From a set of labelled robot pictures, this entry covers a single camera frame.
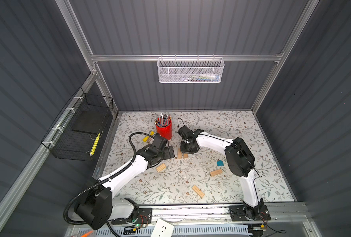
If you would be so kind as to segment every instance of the wooden block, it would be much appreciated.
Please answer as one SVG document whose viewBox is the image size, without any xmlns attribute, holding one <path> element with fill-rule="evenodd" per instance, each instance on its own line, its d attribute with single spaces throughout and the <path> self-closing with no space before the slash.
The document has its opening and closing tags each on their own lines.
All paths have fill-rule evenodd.
<svg viewBox="0 0 351 237">
<path fill-rule="evenodd" d="M 223 173 L 222 169 L 217 169 L 210 172 L 211 177 Z"/>
<path fill-rule="evenodd" d="M 201 198 L 204 197 L 204 192 L 202 192 L 197 186 L 194 185 L 191 189 L 194 190 L 194 192 L 196 192 Z"/>
<path fill-rule="evenodd" d="M 164 163 L 160 164 L 160 165 L 156 168 L 156 170 L 157 170 L 158 172 L 161 172 L 161 171 L 163 171 L 164 169 L 166 169 L 166 164 L 164 164 Z"/>
</svg>

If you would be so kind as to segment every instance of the yellow highlighter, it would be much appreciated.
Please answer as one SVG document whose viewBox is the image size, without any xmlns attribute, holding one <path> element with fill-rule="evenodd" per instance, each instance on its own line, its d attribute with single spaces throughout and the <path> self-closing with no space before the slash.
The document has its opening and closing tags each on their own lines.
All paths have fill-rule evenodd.
<svg viewBox="0 0 351 237">
<path fill-rule="evenodd" d="M 147 142 L 148 138 L 149 138 L 149 136 L 146 136 L 146 137 L 144 137 L 144 139 L 143 139 L 142 141 L 143 141 L 143 142 Z"/>
</svg>

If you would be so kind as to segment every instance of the floral tablecloth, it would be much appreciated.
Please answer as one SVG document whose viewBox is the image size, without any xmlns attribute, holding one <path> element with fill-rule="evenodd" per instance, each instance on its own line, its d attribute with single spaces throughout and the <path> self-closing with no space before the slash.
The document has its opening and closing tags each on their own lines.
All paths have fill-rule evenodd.
<svg viewBox="0 0 351 237">
<path fill-rule="evenodd" d="M 165 171 L 158 173 L 155 168 L 150 168 L 132 179 L 119 191 L 116 198 L 130 198 L 138 204 L 242 201 L 239 179 L 229 170 L 224 154 L 201 148 L 196 154 L 189 154 L 188 158 L 177 157 L 181 142 L 177 134 L 177 119 L 182 118 L 191 130 L 202 129 L 223 138 L 235 139 L 238 136 L 243 138 L 256 159 L 255 168 L 261 175 L 261 178 L 256 179 L 258 195 L 265 202 L 294 201 L 251 111 L 169 113 L 173 117 L 173 136 L 170 145 L 173 145 L 176 157 L 163 161 L 167 166 Z M 103 175 L 114 171 L 132 158 L 133 151 L 128 136 L 133 132 L 155 131 L 154 118 L 157 114 L 122 113 Z M 133 136 L 132 142 L 136 150 L 152 141 L 149 139 L 144 143 L 143 138 L 144 135 Z M 222 160 L 224 166 L 217 166 L 218 160 Z M 219 168 L 223 173 L 211 177 L 210 172 Z M 193 185 L 205 193 L 203 198 L 191 189 Z"/>
</svg>

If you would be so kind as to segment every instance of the corrugated wall panel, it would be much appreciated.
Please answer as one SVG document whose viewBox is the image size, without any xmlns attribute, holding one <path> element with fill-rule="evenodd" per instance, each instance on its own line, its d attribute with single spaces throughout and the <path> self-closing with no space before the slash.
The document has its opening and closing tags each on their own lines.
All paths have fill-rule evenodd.
<svg viewBox="0 0 351 237">
<path fill-rule="evenodd" d="M 306 0 L 70 1 L 94 54 L 277 54 Z"/>
<path fill-rule="evenodd" d="M 159 83 L 156 62 L 99 62 L 120 111 L 249 109 L 273 62 L 226 62 L 221 83 Z"/>
<path fill-rule="evenodd" d="M 54 0 L 0 1 L 0 201 L 89 73 Z M 27 234 L 10 231 L 24 225 L 31 235 L 62 235 L 57 213 L 91 169 L 49 158 L 0 236 Z"/>
<path fill-rule="evenodd" d="M 324 236 L 350 236 L 351 1 L 319 3 L 257 116 Z"/>
</svg>

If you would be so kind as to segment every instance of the red cup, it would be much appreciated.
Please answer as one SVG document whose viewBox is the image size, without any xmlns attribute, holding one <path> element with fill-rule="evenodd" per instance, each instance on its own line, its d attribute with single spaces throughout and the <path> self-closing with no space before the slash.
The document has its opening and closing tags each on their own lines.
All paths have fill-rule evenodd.
<svg viewBox="0 0 351 237">
<path fill-rule="evenodd" d="M 161 137 L 164 137 L 164 138 L 170 140 L 172 138 L 172 125 L 173 125 L 173 122 L 171 120 L 170 120 L 170 124 L 166 127 L 159 127 L 156 124 L 156 129 L 157 129 L 158 134 Z"/>
</svg>

